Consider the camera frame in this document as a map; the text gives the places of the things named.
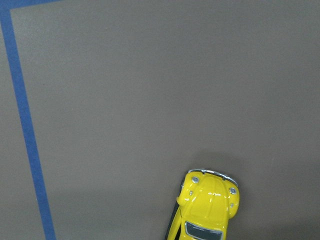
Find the yellow beetle toy car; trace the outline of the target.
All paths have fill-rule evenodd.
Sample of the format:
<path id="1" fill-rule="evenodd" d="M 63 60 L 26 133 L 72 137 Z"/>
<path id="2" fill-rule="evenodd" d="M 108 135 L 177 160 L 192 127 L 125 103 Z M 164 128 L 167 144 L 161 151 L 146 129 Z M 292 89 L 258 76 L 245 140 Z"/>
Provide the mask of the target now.
<path id="1" fill-rule="evenodd" d="M 230 176 L 191 169 L 181 182 L 165 239 L 224 240 L 239 203 L 239 185 Z"/>

